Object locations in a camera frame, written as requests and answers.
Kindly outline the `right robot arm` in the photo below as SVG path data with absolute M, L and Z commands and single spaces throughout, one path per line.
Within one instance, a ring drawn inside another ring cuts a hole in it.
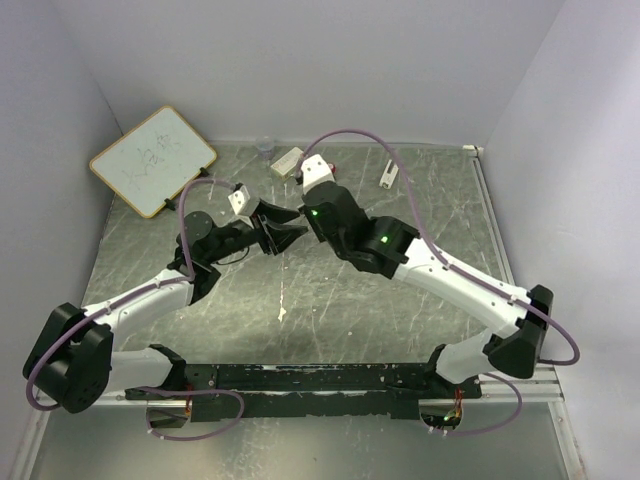
M 351 192 L 334 182 L 311 188 L 302 200 L 300 210 L 314 233 L 340 260 L 360 272 L 423 288 L 483 323 L 483 332 L 432 354 L 424 374 L 431 395 L 446 397 L 458 384 L 492 371 L 532 377 L 547 325 L 529 309 L 547 312 L 550 290 L 508 285 L 447 254 L 436 256 L 415 228 L 391 216 L 367 216 Z

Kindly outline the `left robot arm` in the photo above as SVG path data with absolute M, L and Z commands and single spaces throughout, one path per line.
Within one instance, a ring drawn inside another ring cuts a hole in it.
M 63 303 L 51 312 L 23 367 L 28 402 L 41 406 L 32 393 L 39 389 L 54 407 L 79 413 L 114 391 L 152 389 L 165 399 L 181 395 L 187 385 L 181 356 L 159 344 L 121 352 L 119 343 L 207 296 L 221 277 L 219 261 L 253 245 L 266 255 L 284 252 L 308 230 L 295 224 L 299 216 L 265 201 L 248 219 L 223 226 L 204 211 L 184 216 L 174 258 L 155 277 L 101 303 Z

